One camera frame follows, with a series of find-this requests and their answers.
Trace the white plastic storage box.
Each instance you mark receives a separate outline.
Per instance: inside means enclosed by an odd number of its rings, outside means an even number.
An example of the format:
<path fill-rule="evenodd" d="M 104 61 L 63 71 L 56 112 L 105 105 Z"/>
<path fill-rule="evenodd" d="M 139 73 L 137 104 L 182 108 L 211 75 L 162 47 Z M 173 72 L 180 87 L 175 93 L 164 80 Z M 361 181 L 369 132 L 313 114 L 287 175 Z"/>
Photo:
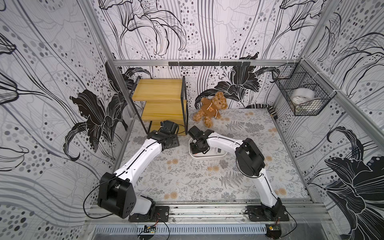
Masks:
<path fill-rule="evenodd" d="M 192 142 L 193 142 L 193 139 L 190 138 L 189 139 L 189 154 L 195 160 L 218 159 L 218 158 L 226 156 L 227 153 L 228 153 L 228 152 L 226 152 L 226 151 L 224 151 L 222 149 L 221 149 L 222 150 L 221 153 L 218 153 L 217 152 L 218 148 L 212 148 L 212 149 L 208 150 L 208 152 L 205 153 L 205 154 L 203 154 L 203 153 L 193 154 L 192 153 Z"/>

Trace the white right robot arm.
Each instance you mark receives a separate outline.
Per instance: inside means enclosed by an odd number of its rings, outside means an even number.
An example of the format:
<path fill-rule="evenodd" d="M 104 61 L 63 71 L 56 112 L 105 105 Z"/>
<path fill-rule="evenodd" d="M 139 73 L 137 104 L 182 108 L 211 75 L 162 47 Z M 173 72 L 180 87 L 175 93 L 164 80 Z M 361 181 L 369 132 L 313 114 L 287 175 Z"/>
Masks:
<path fill-rule="evenodd" d="M 281 199 L 275 194 L 268 179 L 264 163 L 265 157 L 252 139 L 236 140 L 220 135 L 213 130 L 203 132 L 196 126 L 188 131 L 188 135 L 193 139 L 190 143 L 192 154 L 206 154 L 212 148 L 234 154 L 239 171 L 256 181 L 263 208 L 273 212 L 282 208 Z"/>

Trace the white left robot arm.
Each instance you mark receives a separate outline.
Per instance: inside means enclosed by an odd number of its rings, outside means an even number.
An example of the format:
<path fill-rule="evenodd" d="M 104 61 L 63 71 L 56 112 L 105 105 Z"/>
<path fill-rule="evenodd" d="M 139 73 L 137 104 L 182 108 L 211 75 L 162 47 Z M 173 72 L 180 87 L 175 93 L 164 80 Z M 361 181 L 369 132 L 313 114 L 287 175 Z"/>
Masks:
<path fill-rule="evenodd" d="M 149 163 L 162 151 L 180 145 L 178 131 L 176 123 L 161 122 L 160 129 L 150 132 L 141 148 L 122 167 L 112 174 L 105 173 L 100 180 L 98 206 L 122 219 L 154 219 L 155 201 L 138 196 L 135 185 Z"/>

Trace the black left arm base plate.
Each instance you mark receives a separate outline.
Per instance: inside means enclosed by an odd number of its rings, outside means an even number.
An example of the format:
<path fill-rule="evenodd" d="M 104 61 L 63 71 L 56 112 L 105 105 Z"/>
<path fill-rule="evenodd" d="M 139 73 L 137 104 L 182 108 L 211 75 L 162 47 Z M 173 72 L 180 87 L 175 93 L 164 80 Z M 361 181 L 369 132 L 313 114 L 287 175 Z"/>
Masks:
<path fill-rule="evenodd" d="M 129 216 L 129 222 L 155 223 L 159 221 L 167 223 L 169 220 L 169 213 L 169 206 L 158 206 L 155 202 L 153 202 L 147 214 L 131 214 Z"/>

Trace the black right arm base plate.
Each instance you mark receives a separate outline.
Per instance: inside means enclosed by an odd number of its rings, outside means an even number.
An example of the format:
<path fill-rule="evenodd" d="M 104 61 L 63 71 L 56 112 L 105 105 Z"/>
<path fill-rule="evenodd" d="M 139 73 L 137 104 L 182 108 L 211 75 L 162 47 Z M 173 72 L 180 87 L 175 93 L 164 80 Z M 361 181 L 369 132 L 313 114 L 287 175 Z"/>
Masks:
<path fill-rule="evenodd" d="M 282 204 L 280 198 L 277 198 L 276 204 L 270 208 L 263 204 L 260 206 L 247 206 L 245 214 L 248 215 L 251 222 L 289 222 L 290 218 L 286 207 Z"/>

